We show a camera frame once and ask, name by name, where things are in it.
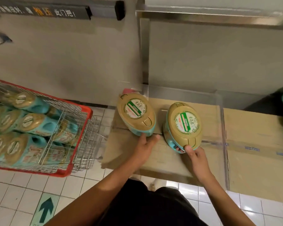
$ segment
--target green floor sticker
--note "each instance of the green floor sticker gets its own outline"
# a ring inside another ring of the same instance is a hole
[[[43,226],[54,215],[60,196],[43,193],[30,226]]]

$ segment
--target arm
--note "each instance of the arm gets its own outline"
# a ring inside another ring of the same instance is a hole
[[[45,226],[92,225],[109,206],[128,178],[147,161],[152,147],[158,142],[159,138],[159,135],[155,135],[147,142],[146,136],[143,134],[129,159],[66,206]]]
[[[198,147],[195,151],[190,146],[185,146],[189,155],[193,171],[198,180],[203,184],[210,200],[224,226],[255,226],[255,224],[239,209],[235,202],[220,186],[210,168],[204,149]]]

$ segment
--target hand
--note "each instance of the hand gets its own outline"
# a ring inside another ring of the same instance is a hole
[[[148,140],[146,134],[142,133],[130,159],[135,161],[136,166],[140,168],[150,157],[152,148],[159,141],[160,135],[153,135]]]
[[[189,145],[184,146],[184,149],[192,161],[193,171],[198,180],[203,185],[214,180],[215,177],[208,166],[208,160],[204,149],[198,147],[196,150],[193,150]]]

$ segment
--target cardboard box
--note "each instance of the cardboard box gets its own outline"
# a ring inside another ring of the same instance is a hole
[[[166,112],[176,101],[149,98],[155,110],[157,124],[154,133],[162,134],[162,126],[166,119]],[[203,140],[208,142],[222,141],[220,109],[215,105],[189,103],[199,114],[203,122]],[[106,151],[102,160],[102,168],[115,169],[134,150],[138,136],[131,133],[116,110],[111,132],[106,144]],[[226,188],[224,153],[221,146],[203,143],[209,166],[220,182]],[[178,154],[172,150],[161,138],[153,148],[152,154],[137,174],[171,180],[181,183],[201,185],[192,175],[192,164],[187,154]]]
[[[224,109],[229,189],[283,202],[283,117]]]

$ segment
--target dark arrow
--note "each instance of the dark arrow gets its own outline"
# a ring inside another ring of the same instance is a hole
[[[51,197],[48,198],[46,201],[44,201],[44,202],[41,204],[41,207],[40,207],[40,209],[39,209],[39,212],[40,212],[42,209],[44,209],[44,210],[43,210],[42,216],[41,216],[40,221],[39,221],[40,223],[44,223],[48,211],[50,212],[50,214],[53,213],[53,201],[52,201]]]

